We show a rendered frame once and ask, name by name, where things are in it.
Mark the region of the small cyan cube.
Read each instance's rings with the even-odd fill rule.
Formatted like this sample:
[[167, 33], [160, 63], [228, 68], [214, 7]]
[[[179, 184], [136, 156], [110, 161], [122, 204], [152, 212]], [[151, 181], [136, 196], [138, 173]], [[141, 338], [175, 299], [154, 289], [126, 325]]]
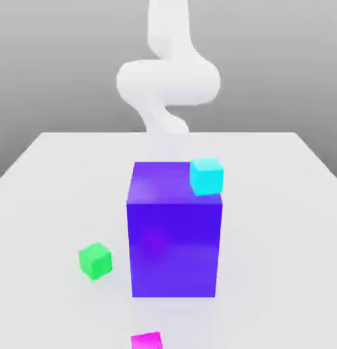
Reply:
[[190, 162], [190, 186], [197, 196], [221, 194], [224, 168], [217, 158], [200, 158]]

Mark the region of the small magenta cube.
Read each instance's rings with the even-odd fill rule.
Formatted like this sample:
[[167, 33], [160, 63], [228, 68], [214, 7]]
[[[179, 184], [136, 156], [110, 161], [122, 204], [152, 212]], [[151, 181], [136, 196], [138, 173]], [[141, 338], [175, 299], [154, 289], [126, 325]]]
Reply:
[[131, 337], [131, 349], [163, 349], [160, 332], [133, 335]]

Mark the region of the large purple box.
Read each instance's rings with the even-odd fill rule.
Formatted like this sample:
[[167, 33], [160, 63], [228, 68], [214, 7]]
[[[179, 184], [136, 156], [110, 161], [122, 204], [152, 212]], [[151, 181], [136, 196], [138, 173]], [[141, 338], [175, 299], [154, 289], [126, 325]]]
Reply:
[[135, 162], [126, 201], [133, 297], [216, 294], [222, 197], [197, 196], [187, 162]]

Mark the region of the small green cube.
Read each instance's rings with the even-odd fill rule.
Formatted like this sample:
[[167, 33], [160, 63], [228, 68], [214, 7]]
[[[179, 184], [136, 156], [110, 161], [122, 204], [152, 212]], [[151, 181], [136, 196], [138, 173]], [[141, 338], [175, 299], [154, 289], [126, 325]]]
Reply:
[[78, 252], [82, 272], [90, 279], [96, 280], [113, 270], [112, 255], [101, 243], [94, 243]]

